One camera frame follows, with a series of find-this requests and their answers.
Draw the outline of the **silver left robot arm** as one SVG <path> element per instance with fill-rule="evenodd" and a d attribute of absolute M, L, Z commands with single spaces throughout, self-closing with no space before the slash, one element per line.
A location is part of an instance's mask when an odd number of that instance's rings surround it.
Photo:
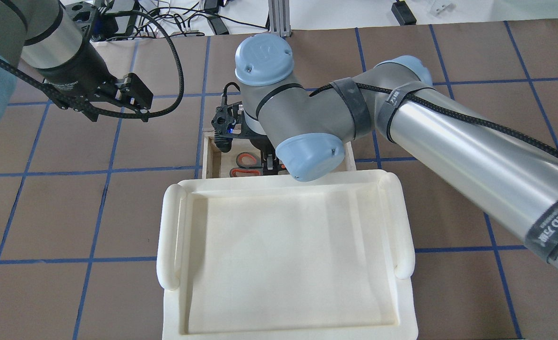
<path fill-rule="evenodd" d="M 0 0 L 0 120 L 22 79 L 59 108 L 92 122 L 100 115 L 119 116 L 96 102 L 125 108 L 146 121 L 152 92 L 134 73 L 112 75 L 91 44 L 93 36 L 117 30 L 114 19 L 88 2 Z"/>

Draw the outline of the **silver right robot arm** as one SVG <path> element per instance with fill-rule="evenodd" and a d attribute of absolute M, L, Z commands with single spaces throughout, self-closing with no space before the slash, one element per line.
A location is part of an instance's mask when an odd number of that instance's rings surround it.
<path fill-rule="evenodd" d="M 419 59 L 387 60 L 309 94 L 288 42 L 260 33 L 238 45 L 235 75 L 246 122 L 296 180 L 325 176 L 343 144 L 375 129 L 558 269 L 558 150 L 439 93 Z"/>

